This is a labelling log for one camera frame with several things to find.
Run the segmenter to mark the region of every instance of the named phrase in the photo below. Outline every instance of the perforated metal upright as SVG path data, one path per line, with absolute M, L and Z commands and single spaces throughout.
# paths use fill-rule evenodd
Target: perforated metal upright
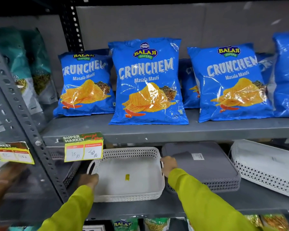
M 37 156 L 37 150 L 41 151 L 41 147 L 33 147 L 29 140 L 35 138 L 38 143 L 36 129 L 1 54 L 0 121 L 5 128 L 0 132 L 0 142 L 25 141 L 35 162 L 28 165 L 21 178 L 5 194 L 0 207 L 0 224 L 42 222 L 58 210 L 62 202 Z

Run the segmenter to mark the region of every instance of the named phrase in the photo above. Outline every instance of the discounted price label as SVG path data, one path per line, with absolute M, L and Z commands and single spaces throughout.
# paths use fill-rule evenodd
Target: discounted price label
M 64 136 L 64 162 L 103 158 L 104 138 L 101 132 Z
M 34 164 L 26 142 L 0 143 L 0 160 Z

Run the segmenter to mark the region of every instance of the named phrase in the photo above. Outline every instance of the gray wall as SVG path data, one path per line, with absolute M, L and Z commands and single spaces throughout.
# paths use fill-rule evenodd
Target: gray wall
M 147 37 L 181 38 L 187 46 L 227 46 L 254 42 L 258 52 L 273 52 L 274 32 L 289 31 L 289 0 L 180 5 L 77 7 L 86 49 L 107 48 L 109 41 Z M 67 51 L 59 16 L 0 18 L 1 26 L 38 27 L 51 58 L 55 85 L 63 86 L 57 55 Z M 112 83 L 116 75 L 112 70 Z

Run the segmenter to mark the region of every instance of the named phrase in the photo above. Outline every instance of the white woven basket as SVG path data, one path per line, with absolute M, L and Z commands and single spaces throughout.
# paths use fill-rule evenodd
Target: white woven basket
M 100 176 L 94 202 L 158 199 L 165 187 L 160 158 L 156 147 L 104 149 L 103 159 L 93 160 L 87 170 Z
M 231 154 L 242 178 L 289 196 L 289 151 L 236 140 Z

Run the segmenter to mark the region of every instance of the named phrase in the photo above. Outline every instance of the plastic tray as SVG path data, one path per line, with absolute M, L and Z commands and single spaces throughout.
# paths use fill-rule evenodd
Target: plastic tray
M 158 199 L 165 187 L 160 158 L 155 147 L 104 149 L 103 159 L 93 160 L 87 170 L 100 176 L 94 202 Z
M 242 178 L 289 196 L 289 151 L 236 140 L 231 154 Z
M 172 156 L 179 168 L 207 185 L 213 192 L 237 191 L 241 176 L 220 146 L 215 142 L 167 143 L 163 156 Z M 166 189 L 174 192 L 167 183 Z

